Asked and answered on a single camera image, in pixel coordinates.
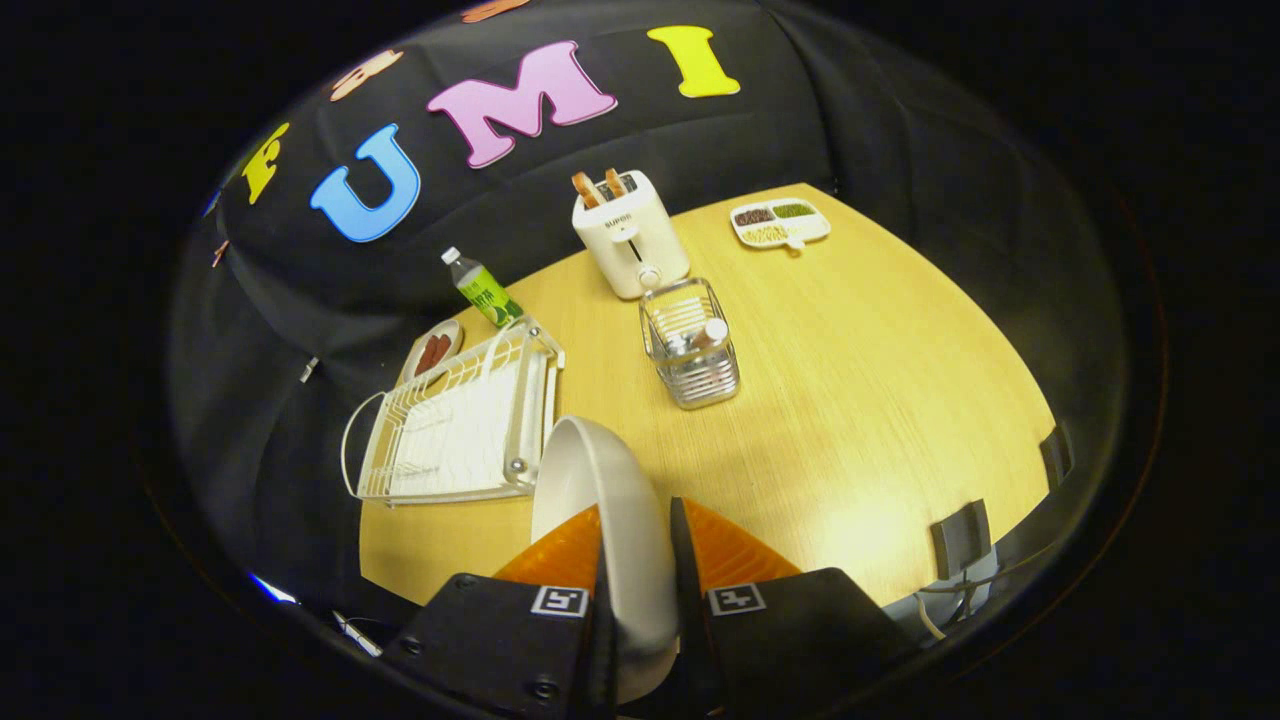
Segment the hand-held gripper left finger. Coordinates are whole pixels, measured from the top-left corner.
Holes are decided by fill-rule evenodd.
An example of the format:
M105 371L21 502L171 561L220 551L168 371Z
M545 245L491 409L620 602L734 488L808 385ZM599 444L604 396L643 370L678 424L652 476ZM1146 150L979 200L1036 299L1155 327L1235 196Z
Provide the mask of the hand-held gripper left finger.
M381 652L479 719L613 719L620 628L596 505L494 577L453 575Z

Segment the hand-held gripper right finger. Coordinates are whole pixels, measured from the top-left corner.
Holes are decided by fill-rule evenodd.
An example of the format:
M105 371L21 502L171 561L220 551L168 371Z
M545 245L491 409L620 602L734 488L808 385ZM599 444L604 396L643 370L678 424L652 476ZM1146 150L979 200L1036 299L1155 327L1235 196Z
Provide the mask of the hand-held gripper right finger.
M919 644L845 571L800 571L687 497L669 503L678 719L833 719Z

